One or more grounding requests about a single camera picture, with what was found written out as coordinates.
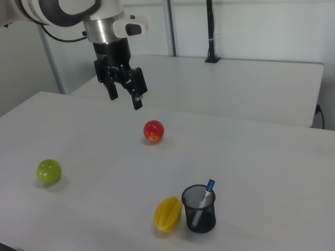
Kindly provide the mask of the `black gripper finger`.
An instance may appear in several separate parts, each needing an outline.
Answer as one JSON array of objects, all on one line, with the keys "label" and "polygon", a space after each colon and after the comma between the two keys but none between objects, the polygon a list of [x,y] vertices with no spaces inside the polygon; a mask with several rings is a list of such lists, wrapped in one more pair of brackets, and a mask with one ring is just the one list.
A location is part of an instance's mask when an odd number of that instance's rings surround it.
[{"label": "black gripper finger", "polygon": [[140,109],[142,107],[143,94],[148,91],[142,69],[138,67],[128,70],[123,87],[131,96],[134,110]]},{"label": "black gripper finger", "polygon": [[106,73],[106,76],[104,78],[104,85],[108,91],[110,100],[115,100],[116,98],[118,98],[117,89],[110,72]]}]

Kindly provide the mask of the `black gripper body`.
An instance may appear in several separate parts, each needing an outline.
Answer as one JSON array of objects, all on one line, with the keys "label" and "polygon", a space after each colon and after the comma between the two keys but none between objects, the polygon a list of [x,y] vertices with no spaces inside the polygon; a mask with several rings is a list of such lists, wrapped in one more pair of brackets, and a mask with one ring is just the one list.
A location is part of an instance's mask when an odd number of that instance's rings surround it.
[{"label": "black gripper body", "polygon": [[94,62],[97,79],[100,83],[106,85],[107,73],[110,70],[117,72],[117,80],[122,83],[131,83],[132,68],[129,64],[131,53],[129,49],[128,39],[123,38],[112,43],[93,44],[97,60]]}]

